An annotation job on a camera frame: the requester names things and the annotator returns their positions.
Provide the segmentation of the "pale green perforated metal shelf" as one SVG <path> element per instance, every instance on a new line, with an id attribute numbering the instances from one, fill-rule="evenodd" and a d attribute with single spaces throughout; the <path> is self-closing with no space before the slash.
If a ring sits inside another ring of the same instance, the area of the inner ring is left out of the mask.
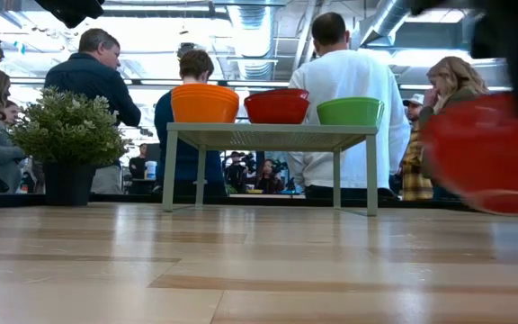
<path id="1" fill-rule="evenodd" d="M 174 209 L 174 180 L 177 142 L 183 140 L 199 150 L 195 205 L 203 205 L 204 171 L 209 150 L 259 150 L 286 152 L 331 152 L 333 154 L 333 207 L 340 209 L 343 151 L 366 143 L 366 215 L 378 215 L 376 126 L 241 124 L 172 122 L 167 125 L 163 210 Z"/>

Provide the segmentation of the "black table edge rail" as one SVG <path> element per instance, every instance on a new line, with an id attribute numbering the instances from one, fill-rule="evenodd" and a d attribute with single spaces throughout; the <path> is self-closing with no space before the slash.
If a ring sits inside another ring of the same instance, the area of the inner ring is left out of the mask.
<path id="1" fill-rule="evenodd" d="M 107 195 L 92 194 L 90 203 L 162 203 L 162 198 L 156 195 Z M 298 196 L 285 197 L 275 195 L 243 195 L 229 197 L 207 197 L 205 204 L 212 205 L 256 205 L 256 206 L 283 206 L 283 207 L 332 207 L 331 200 L 308 200 Z M 42 194 L 0 194 L 0 208 L 28 207 L 46 205 Z M 461 212 L 473 212 L 474 209 L 458 201 L 388 201 L 380 200 L 380 208 L 390 209 L 441 209 Z"/>

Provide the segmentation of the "silver ventilation duct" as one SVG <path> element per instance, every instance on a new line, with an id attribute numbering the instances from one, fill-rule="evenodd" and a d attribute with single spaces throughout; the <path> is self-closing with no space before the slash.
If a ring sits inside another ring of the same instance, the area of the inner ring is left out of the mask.
<path id="1" fill-rule="evenodd" d="M 380 0 L 375 13 L 360 22 L 361 46 L 391 47 L 411 12 L 411 0 Z"/>
<path id="2" fill-rule="evenodd" d="M 231 5 L 228 13 L 235 29 L 234 49 L 240 77 L 244 80 L 272 80 L 276 66 L 272 57 L 276 8 Z"/>

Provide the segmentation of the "green plant in black pot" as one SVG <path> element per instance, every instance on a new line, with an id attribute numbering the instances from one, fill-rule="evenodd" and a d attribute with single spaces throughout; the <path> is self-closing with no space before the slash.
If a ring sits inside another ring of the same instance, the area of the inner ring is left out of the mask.
<path id="1" fill-rule="evenodd" d="M 86 206 L 96 170 L 112 165 L 126 152 L 129 141 L 116 122 L 107 98 L 48 87 L 8 135 L 42 164 L 46 204 Z"/>

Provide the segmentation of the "red bowl floral inside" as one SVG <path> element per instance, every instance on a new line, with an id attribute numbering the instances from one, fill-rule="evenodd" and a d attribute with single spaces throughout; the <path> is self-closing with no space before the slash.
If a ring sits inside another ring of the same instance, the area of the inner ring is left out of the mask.
<path id="1" fill-rule="evenodd" d="M 274 90 L 268 90 L 268 91 L 251 94 L 251 95 L 249 95 L 249 98 L 257 97 L 260 95 L 291 95 L 291 96 L 300 97 L 305 100 L 308 100 L 309 92 L 307 90 L 298 89 L 298 88 L 282 88 L 282 89 L 274 89 Z"/>
<path id="2" fill-rule="evenodd" d="M 247 97 L 244 100 L 251 123 L 301 124 L 309 102 L 298 96 L 287 94 L 267 94 Z"/>
<path id="3" fill-rule="evenodd" d="M 508 93 L 483 95 L 429 119 L 432 176 L 471 208 L 518 216 L 518 112 Z"/>

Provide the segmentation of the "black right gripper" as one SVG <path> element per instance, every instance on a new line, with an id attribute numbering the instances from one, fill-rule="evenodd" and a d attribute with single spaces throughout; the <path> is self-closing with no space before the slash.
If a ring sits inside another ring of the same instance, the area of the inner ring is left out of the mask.
<path id="1" fill-rule="evenodd" d="M 475 59 L 507 58 L 518 112 L 518 0 L 411 0 L 411 13 L 435 8 L 471 9 L 469 52 Z"/>

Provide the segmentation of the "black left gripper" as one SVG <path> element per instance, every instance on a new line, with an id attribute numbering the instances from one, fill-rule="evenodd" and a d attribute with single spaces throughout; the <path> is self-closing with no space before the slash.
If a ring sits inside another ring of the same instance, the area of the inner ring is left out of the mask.
<path id="1" fill-rule="evenodd" d="M 75 28 L 84 19 L 103 15 L 105 0 L 34 0 L 68 28 Z"/>

